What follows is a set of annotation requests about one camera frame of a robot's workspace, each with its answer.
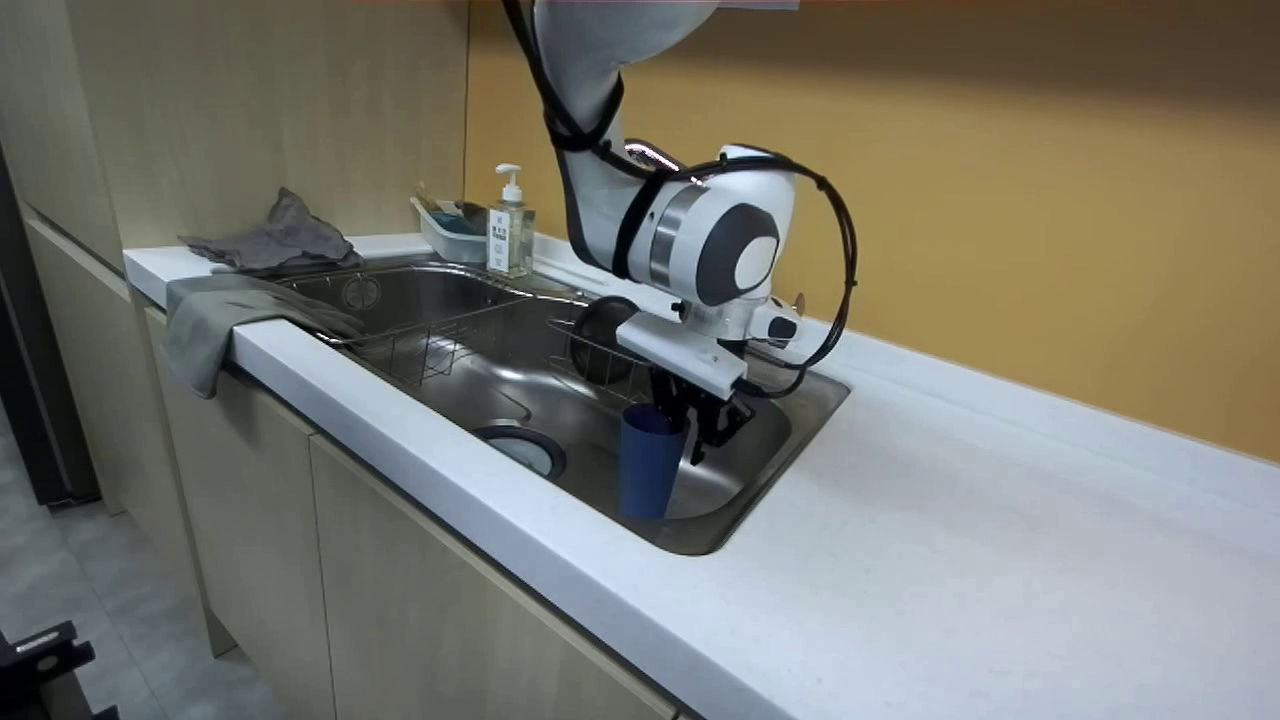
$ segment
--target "kitchen countertop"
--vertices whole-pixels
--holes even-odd
[[[548,247],[548,274],[611,283]],[[210,268],[182,247],[125,264],[161,306]],[[682,557],[292,324],[237,328],[232,359],[708,720],[1280,707],[1265,462],[850,332],[819,366],[850,398],[723,548]]]

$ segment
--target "stainless steel sink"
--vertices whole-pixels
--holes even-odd
[[[681,555],[705,555],[723,544],[849,395],[845,386],[810,373],[783,400],[748,400],[755,418],[728,443],[708,448],[696,466],[691,447],[685,448],[667,518],[636,519],[617,510],[617,447],[621,411],[645,397],[648,374],[605,373],[618,379],[602,387],[575,370],[571,350],[585,346],[563,331],[590,297],[545,278],[498,281],[425,260],[284,284],[365,322],[367,337],[360,341],[321,340],[637,536]],[[758,361],[751,373],[765,383],[786,380]]]

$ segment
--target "cabinet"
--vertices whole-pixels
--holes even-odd
[[[333,717],[315,430],[251,380],[223,373],[202,400],[156,363],[209,609],[298,717]]]
[[[65,0],[0,3],[0,140],[18,195],[123,268]]]
[[[31,254],[109,510],[128,510],[188,582],[195,570],[150,343],[123,279],[27,222]]]
[[[675,707],[320,436],[339,720],[669,720]]]

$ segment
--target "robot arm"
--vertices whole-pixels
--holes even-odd
[[[714,9],[714,3],[540,3],[534,28],[541,69],[572,120],[580,128],[607,122],[600,140],[621,150],[620,119],[608,117],[621,68],[680,42]],[[680,324],[636,315],[618,329],[622,346],[728,400],[746,363],[726,345],[796,337],[799,318],[771,299],[791,224],[794,174],[748,170],[646,187],[637,173],[598,152],[556,152],[577,256],[684,300]],[[769,155],[744,146],[721,152]]]

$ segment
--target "dish towel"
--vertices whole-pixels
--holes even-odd
[[[284,318],[311,331],[353,338],[364,323],[275,283],[236,274],[174,281],[165,288],[169,327],[160,345],[174,377],[200,397],[218,392],[232,329]]]
[[[360,255],[338,228],[316,218],[307,204],[282,187],[266,222],[223,240],[178,236],[192,252],[237,272],[298,272],[352,266]]]

